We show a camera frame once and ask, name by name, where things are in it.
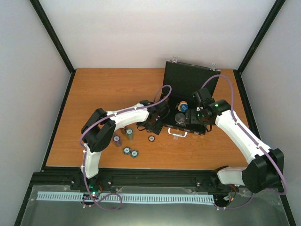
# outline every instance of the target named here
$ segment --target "white handle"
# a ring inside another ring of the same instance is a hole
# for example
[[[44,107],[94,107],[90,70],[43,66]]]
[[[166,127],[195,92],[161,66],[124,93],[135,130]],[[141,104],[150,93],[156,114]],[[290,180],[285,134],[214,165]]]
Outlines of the white handle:
[[[171,133],[171,132],[170,132],[170,129],[171,129],[171,128],[168,128],[168,133],[171,134],[171,135],[174,135],[174,136],[176,136],[176,137],[186,137],[186,135],[187,135],[187,132],[185,132],[184,135],[182,135],[182,134],[177,134],[177,133]]]

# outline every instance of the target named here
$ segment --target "wooden tabletop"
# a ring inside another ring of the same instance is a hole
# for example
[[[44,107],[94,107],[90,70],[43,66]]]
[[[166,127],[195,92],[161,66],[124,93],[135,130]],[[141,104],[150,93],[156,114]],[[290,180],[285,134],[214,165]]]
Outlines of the wooden tabletop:
[[[234,86],[234,110],[247,125],[246,114],[231,69],[222,69]],[[82,163],[83,152],[79,146],[80,130],[97,108],[114,111],[133,106],[141,100],[153,100],[162,86],[164,69],[155,68],[79,68],[62,114],[47,166],[75,166]],[[214,91],[215,100],[230,103],[230,87],[220,78]],[[151,133],[138,131],[129,141],[120,130],[122,146],[112,142],[103,151],[99,166],[111,168],[200,169],[211,170],[224,165],[246,166],[246,160],[230,138],[218,127],[204,136],[188,133],[185,138],[174,139],[163,127],[155,141],[148,141]],[[124,155],[122,147],[139,151],[134,159]]]

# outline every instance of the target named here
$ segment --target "gray wall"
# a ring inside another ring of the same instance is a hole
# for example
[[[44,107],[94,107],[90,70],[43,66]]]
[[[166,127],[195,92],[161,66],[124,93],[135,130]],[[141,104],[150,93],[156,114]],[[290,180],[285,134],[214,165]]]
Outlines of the gray wall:
[[[285,154],[287,195],[301,224],[301,2],[286,1],[243,72],[264,142]]]
[[[69,80],[29,0],[0,1],[0,225],[15,222]]]
[[[74,67],[237,68],[275,0],[41,0]]]

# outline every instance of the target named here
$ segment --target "robotic arm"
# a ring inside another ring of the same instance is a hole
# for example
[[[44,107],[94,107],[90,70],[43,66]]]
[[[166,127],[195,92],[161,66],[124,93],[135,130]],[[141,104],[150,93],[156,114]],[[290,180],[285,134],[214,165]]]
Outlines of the robotic arm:
[[[198,124],[206,127],[210,126],[210,131],[213,125],[221,128],[240,149],[249,163],[246,168],[224,167],[220,169],[216,173],[219,183],[243,185],[251,192],[257,193],[281,181],[275,167],[261,150],[263,148],[269,152],[273,161],[283,172],[284,155],[279,149],[271,150],[268,145],[259,140],[237,117],[225,100],[215,101],[206,88],[193,93],[193,97],[198,106],[197,115],[192,116],[191,112],[187,111],[185,121],[191,122],[190,118],[194,117],[197,118]],[[151,128],[159,123],[159,121],[156,121],[158,117],[162,117],[168,112],[166,101],[147,109],[142,108],[151,104],[153,103],[145,100],[131,107],[133,110],[130,111],[122,109],[115,112],[105,112],[100,108],[93,113],[83,127],[82,134],[101,118],[108,115],[112,116],[101,123],[102,128],[97,125],[83,136],[87,148],[84,163],[87,178],[97,175],[101,151],[109,145],[114,131],[136,122],[143,122],[142,125],[148,125],[148,128]]]

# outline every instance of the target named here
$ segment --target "black metal frame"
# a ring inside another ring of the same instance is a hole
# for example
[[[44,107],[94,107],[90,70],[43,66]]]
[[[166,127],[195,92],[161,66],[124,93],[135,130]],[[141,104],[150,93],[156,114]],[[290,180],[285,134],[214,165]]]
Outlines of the black metal frame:
[[[32,179],[29,183],[27,192],[24,197],[23,204],[20,208],[19,214],[17,216],[15,226],[21,224],[32,187],[34,185],[70,185],[74,189],[82,189],[81,180],[82,173],[79,168],[69,168],[69,167],[47,167],[46,162],[50,153],[50,149],[55,138],[55,134],[62,117],[63,109],[67,101],[67,97],[75,76],[76,70],[73,68],[66,52],[64,51],[50,21],[48,20],[45,11],[43,10],[39,0],[30,0],[37,14],[39,15],[43,25],[45,26],[50,38],[52,39],[55,47],[60,53],[63,61],[68,68],[71,77],[67,86],[66,93],[63,98],[63,102],[57,117],[53,133],[47,148],[45,159],[43,161],[41,172],[33,173]],[[249,48],[244,60],[239,66],[238,70],[233,70],[238,90],[242,99],[244,110],[246,113],[247,121],[249,124],[250,130],[260,138],[255,119],[251,110],[251,106],[246,94],[246,90],[241,79],[241,74],[246,68],[246,65],[250,61],[252,55],[259,46],[261,40],[263,39],[268,28],[275,19],[277,13],[283,6],[285,0],[276,0],[273,8],[268,14],[266,20],[264,21],[261,29],[259,30],[256,38],[254,39],[251,47]],[[151,169],[100,169],[100,179],[103,181],[103,184],[106,184],[105,189],[114,191],[113,188],[119,186],[168,186],[168,187],[189,187],[196,189],[197,191],[205,191],[209,194],[226,194],[229,192],[227,188],[223,188],[221,191],[217,192],[211,189],[209,178],[212,175],[212,171],[208,170],[151,170]],[[275,186],[280,191],[283,190],[282,186],[279,184]],[[281,196],[282,204],[285,208],[285,212],[288,218],[290,225],[296,225],[290,206],[288,204],[287,198],[285,195]]]

